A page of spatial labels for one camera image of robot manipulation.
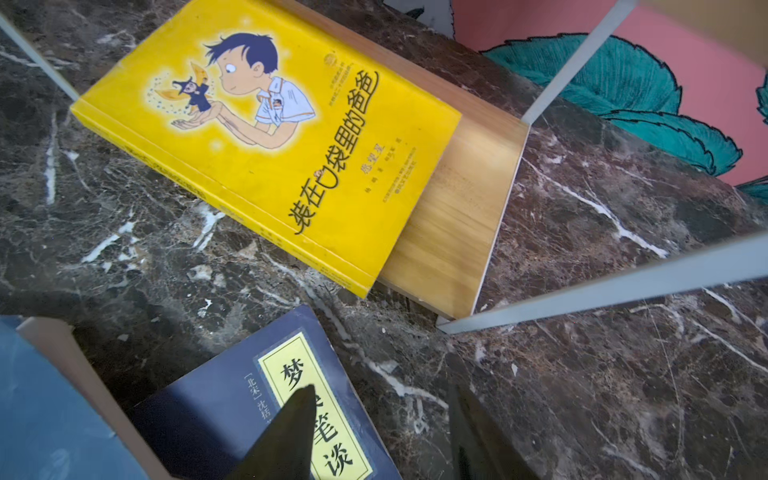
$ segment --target boy's arm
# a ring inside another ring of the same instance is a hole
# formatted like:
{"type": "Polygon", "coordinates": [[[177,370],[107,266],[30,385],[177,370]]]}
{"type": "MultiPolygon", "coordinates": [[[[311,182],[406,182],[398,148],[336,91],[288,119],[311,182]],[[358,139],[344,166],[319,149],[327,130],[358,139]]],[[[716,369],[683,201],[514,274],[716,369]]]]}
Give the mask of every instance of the boy's arm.
{"type": "Polygon", "coordinates": [[[222,108],[218,116],[219,121],[227,127],[236,137],[249,145],[260,145],[264,148],[278,148],[285,144],[296,131],[295,122],[283,122],[275,130],[274,134],[268,134],[263,130],[262,124],[251,125],[238,117],[229,108],[222,108]]]}

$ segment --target marble floor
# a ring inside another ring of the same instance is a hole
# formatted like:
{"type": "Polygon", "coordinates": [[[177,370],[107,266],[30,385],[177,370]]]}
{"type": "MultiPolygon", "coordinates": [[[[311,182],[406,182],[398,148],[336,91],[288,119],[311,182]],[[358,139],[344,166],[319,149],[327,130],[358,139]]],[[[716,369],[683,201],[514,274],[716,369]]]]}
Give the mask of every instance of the marble floor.
{"type": "MultiPolygon", "coordinates": [[[[79,90],[178,0],[2,0],[79,90]]],[[[520,115],[538,88],[374,0],[303,3],[520,115]]],[[[0,313],[65,319],[130,408],[301,303],[403,478],[452,477],[445,397],[468,385],[542,478],[764,478],[768,283],[446,336],[361,300],[85,129],[0,38],[0,313]]],[[[564,101],[531,132],[479,310],[768,225],[768,210],[564,101]]]]}

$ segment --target pink wall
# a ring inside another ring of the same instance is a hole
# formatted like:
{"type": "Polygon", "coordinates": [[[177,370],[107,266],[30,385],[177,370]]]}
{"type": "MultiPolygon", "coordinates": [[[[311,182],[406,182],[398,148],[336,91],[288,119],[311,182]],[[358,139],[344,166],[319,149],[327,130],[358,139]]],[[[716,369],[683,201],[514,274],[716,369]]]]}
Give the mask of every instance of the pink wall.
{"type": "MultiPolygon", "coordinates": [[[[453,0],[456,40],[486,50],[507,39],[589,32],[615,0],[453,0]]],[[[768,125],[755,89],[766,71],[741,54],[639,6],[614,33],[669,65],[683,87],[680,113],[719,128],[744,155],[719,178],[737,185],[768,174],[768,125]]]]}

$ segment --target book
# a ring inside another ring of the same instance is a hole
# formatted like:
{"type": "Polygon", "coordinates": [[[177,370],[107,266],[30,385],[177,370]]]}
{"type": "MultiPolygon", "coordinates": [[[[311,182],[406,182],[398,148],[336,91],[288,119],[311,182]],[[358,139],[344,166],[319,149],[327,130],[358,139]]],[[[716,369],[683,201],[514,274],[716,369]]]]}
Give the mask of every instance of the book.
{"type": "Polygon", "coordinates": [[[170,480],[56,319],[0,316],[3,478],[170,480]]]}
{"type": "Polygon", "coordinates": [[[267,0],[193,0],[71,111],[358,296],[461,117],[267,0]]]}
{"type": "Polygon", "coordinates": [[[315,480],[400,478],[328,337],[300,306],[143,401],[131,421],[169,473],[224,478],[292,392],[314,385],[315,480]]]}

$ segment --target logo on book cover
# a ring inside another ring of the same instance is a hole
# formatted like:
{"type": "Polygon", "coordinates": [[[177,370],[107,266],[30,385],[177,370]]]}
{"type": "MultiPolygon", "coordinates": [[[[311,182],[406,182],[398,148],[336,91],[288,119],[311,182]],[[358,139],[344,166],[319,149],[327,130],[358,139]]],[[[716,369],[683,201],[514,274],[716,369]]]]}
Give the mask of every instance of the logo on book cover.
{"type": "Polygon", "coordinates": [[[248,95],[258,91],[259,107],[254,119],[240,118],[225,100],[213,99],[205,68],[191,64],[187,80],[172,81],[173,88],[155,90],[165,100],[188,101],[188,118],[171,124],[181,130],[219,121],[238,141],[263,147],[282,147],[299,129],[299,123],[315,117],[306,95],[289,80],[275,74],[278,53],[269,35],[236,33],[208,49],[207,67],[219,69],[220,86],[230,95],[248,95]]]}

